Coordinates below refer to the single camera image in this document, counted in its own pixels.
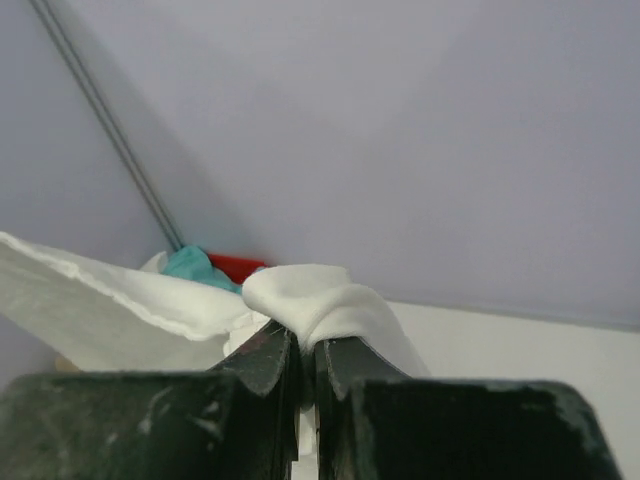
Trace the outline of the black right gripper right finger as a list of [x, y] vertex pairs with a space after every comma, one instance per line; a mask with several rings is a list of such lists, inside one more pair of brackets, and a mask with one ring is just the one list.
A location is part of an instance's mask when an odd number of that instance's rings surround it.
[[617, 479], [596, 414], [558, 382], [413, 379], [358, 338], [314, 350], [323, 479]]

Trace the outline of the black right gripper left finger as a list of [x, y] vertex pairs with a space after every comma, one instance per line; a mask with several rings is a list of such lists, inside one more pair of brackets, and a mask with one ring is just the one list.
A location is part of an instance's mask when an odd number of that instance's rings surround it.
[[27, 375], [1, 396], [5, 479], [286, 479], [299, 349], [269, 322], [204, 372]]

